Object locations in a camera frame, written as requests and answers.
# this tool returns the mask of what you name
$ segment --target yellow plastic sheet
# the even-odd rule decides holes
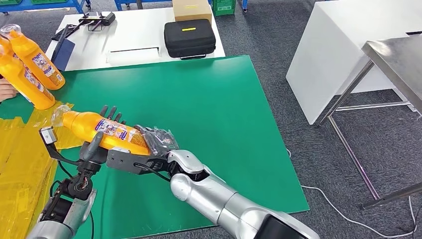
[[[51,115],[61,104],[34,110],[26,125],[21,118],[0,119],[0,238],[24,238],[48,200],[56,162],[38,131],[51,125]],[[58,149],[82,145],[66,128],[55,131]]]

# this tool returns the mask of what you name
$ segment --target white cable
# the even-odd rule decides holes
[[[289,158],[292,157],[292,152],[290,152],[290,150],[288,148],[286,148],[287,152],[289,153]]]
[[[290,152],[290,150],[288,150],[287,148],[286,148],[286,150],[287,150],[287,152],[289,153],[289,158],[291,158],[292,157],[292,153]],[[372,227],[370,227],[370,226],[367,226],[367,225],[365,225],[365,224],[363,224],[363,223],[360,223],[360,222],[357,222],[357,221],[354,221],[354,220],[351,220],[351,219],[349,219],[349,218],[347,218],[345,215],[343,215],[343,213],[341,213],[332,203],[331,203],[331,201],[328,199],[328,197],[325,195],[325,193],[321,190],[321,189],[319,189],[319,188],[316,188],[316,187],[308,187],[308,186],[303,186],[303,185],[301,185],[301,187],[303,187],[303,188],[308,188],[308,189],[316,189],[316,190],[318,190],[318,191],[320,191],[321,193],[322,193],[322,195],[325,197],[325,199],[327,200],[327,202],[332,206],[332,208],[334,208],[339,214],[340,214],[340,216],[342,216],[344,219],[346,219],[347,221],[349,221],[349,222],[351,222],[351,223],[355,223],[355,224],[358,224],[358,225],[361,225],[361,226],[364,226],[364,227],[366,227],[367,229],[369,229],[369,230],[371,230],[371,231],[373,231],[373,232],[375,232],[376,234],[378,234],[378,235],[380,235],[380,236],[382,236],[383,238],[399,238],[399,237],[404,237],[404,236],[408,236],[408,235],[411,235],[412,233],[414,233],[414,232],[416,232],[416,229],[418,228],[418,226],[416,225],[416,219],[415,219],[415,215],[413,214],[413,208],[412,208],[412,200],[410,199],[410,196],[409,196],[409,207],[410,207],[410,213],[411,213],[411,215],[412,215],[412,219],[413,219],[413,223],[414,223],[414,225],[415,225],[415,229],[413,230],[413,231],[411,231],[411,232],[409,232],[409,233],[406,233],[406,234],[401,234],[401,235],[396,235],[396,236],[386,236],[386,235],[383,235],[383,234],[381,234],[381,233],[379,233],[378,231],[376,231],[375,229],[373,229]]]

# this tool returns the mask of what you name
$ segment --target green crate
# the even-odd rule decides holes
[[[68,0],[31,0],[32,4],[45,4],[45,3],[61,3],[67,2]]]
[[[19,4],[22,0],[0,0],[0,5]]]
[[[234,14],[236,0],[213,0],[212,11],[214,16]]]

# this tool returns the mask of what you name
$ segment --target white table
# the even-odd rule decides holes
[[[309,124],[334,95],[340,95],[368,62],[368,40],[407,36],[422,30],[420,0],[337,0],[316,2],[286,78]],[[353,93],[395,89],[373,67]]]
[[[172,7],[116,11],[114,14],[116,20],[103,31],[91,32],[88,27],[81,27],[68,37],[75,43],[75,48],[66,71],[180,60],[171,58],[164,44],[164,24],[175,21]],[[82,14],[64,16],[57,32],[67,24],[77,25],[81,17]],[[214,17],[212,29],[216,38],[215,51],[207,58],[224,57]],[[50,43],[46,51],[48,57],[56,45],[56,41]]]

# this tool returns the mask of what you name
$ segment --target stainless steel table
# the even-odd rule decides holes
[[[366,186],[371,191],[374,201],[363,204],[364,209],[369,209],[394,201],[400,197],[408,196],[416,192],[422,192],[422,183],[415,184],[403,190],[397,191],[383,198],[380,198],[371,181],[365,173],[364,168],[341,133],[340,128],[334,121],[332,115],[338,111],[350,111],[379,107],[413,105],[419,113],[422,112],[422,36],[410,36],[403,38],[392,38],[379,41],[367,41],[362,51],[369,57],[368,63],[356,75],[344,93],[338,98],[327,114],[324,115],[319,125],[327,120],[334,127],[335,132],[352,158]],[[344,100],[350,95],[353,89],[365,77],[369,70],[377,65],[390,81],[408,99],[404,102],[380,103],[361,106],[340,107]]]

